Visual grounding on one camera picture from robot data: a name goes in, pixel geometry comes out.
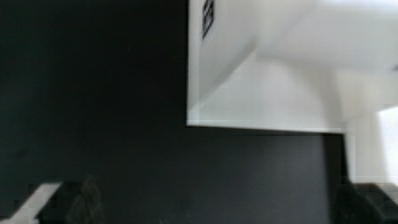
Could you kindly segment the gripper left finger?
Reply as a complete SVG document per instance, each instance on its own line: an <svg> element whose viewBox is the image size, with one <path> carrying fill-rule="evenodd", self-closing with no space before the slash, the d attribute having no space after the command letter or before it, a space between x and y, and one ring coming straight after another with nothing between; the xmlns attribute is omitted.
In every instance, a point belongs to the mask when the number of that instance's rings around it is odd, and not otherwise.
<svg viewBox="0 0 398 224"><path fill-rule="evenodd" d="M45 182L0 224L106 224L97 179Z"/></svg>

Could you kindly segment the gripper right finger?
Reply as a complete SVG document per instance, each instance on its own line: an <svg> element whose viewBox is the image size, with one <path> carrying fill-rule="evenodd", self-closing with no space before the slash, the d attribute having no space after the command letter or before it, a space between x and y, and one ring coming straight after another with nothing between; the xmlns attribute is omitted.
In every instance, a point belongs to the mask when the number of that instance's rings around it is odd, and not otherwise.
<svg viewBox="0 0 398 224"><path fill-rule="evenodd" d="M398 224L398 203L376 184L340 187L337 224Z"/></svg>

